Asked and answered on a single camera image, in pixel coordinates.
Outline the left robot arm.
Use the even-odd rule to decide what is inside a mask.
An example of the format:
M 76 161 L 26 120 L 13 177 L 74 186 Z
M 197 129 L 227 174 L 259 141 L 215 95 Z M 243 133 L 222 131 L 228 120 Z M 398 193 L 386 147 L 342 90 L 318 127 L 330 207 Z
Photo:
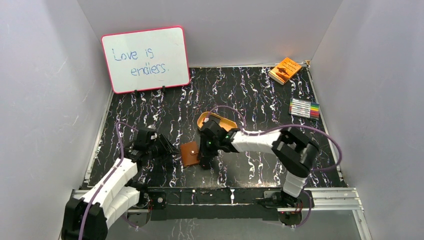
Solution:
M 79 198 L 65 205 L 62 240 L 104 240 L 109 228 L 128 209 L 144 208 L 152 199 L 145 184 L 134 181 L 143 161 L 179 154 L 171 142 L 152 128 L 139 128 L 136 138 L 120 146 L 120 155 L 107 174 Z

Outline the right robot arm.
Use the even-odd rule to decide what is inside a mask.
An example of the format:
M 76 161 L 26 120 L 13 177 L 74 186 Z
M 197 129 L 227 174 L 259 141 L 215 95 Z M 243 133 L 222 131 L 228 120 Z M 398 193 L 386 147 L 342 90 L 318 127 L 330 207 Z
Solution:
M 245 133 L 239 128 L 226 130 L 218 120 L 208 119 L 198 132 L 198 160 L 203 169 L 211 168 L 219 151 L 274 154 L 287 171 L 285 182 L 280 193 L 267 193 L 257 203 L 266 208 L 295 208 L 301 203 L 301 191 L 320 148 L 300 129 L 291 126 L 269 132 Z

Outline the brown leather card holder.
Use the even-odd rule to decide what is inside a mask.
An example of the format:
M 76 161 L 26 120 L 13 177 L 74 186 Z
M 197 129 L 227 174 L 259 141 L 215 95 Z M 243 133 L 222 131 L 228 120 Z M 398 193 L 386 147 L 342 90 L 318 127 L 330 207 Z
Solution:
M 184 167 L 198 165 L 199 147 L 195 141 L 184 143 L 180 146 L 181 162 Z

